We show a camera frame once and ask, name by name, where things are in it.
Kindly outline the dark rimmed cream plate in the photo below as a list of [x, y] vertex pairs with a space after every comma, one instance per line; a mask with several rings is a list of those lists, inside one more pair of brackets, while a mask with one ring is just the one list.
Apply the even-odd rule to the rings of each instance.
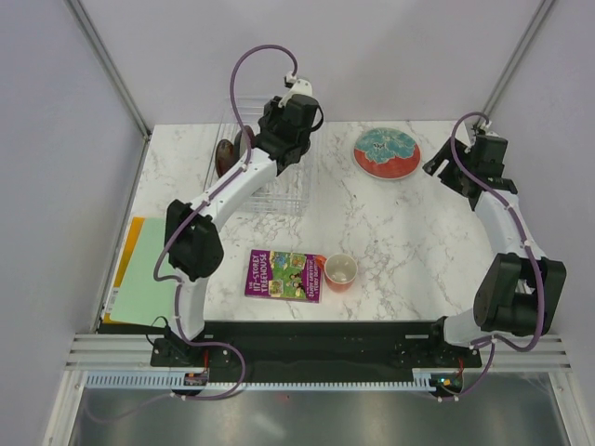
[[245, 125], [243, 130], [240, 130], [234, 137], [233, 154], [236, 160], [241, 159], [248, 148], [248, 145], [254, 142], [254, 131], [250, 125]]

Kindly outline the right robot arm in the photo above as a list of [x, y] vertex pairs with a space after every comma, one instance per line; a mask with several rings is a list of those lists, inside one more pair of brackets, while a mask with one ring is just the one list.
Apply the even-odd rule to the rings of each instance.
[[450, 137], [423, 166], [425, 173], [468, 199], [495, 255], [471, 309], [443, 320], [443, 333], [426, 342], [428, 359], [440, 366], [459, 346], [480, 348], [500, 341], [532, 350], [552, 324], [566, 280], [566, 267], [536, 244], [520, 211], [515, 183], [504, 176], [508, 142], [481, 133], [471, 146]]

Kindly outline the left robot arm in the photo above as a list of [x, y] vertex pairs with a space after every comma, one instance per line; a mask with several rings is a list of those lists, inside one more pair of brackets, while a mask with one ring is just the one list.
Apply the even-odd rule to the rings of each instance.
[[210, 276], [224, 257], [219, 231], [257, 190], [300, 162], [311, 146], [311, 134], [321, 128], [323, 115], [310, 88], [293, 88], [268, 101], [251, 137], [243, 122], [238, 145], [245, 148], [229, 171], [189, 203], [173, 201], [167, 208], [165, 243], [153, 269], [158, 282], [176, 283], [172, 331], [177, 338], [172, 355], [194, 365], [204, 355], [196, 337], [205, 328], [204, 306]]

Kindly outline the small red floral plate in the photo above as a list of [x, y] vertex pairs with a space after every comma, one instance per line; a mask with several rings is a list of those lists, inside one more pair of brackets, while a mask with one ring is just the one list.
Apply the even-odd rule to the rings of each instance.
[[221, 139], [215, 148], [215, 170], [218, 177], [223, 177], [236, 163], [238, 156], [231, 141]]

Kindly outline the teal and red floral plate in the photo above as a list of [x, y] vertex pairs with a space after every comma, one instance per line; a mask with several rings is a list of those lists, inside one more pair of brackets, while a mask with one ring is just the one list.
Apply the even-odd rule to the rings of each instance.
[[375, 127], [357, 138], [353, 157], [366, 174], [380, 179], [398, 180], [417, 170], [421, 162], [421, 150], [416, 141], [403, 131]]

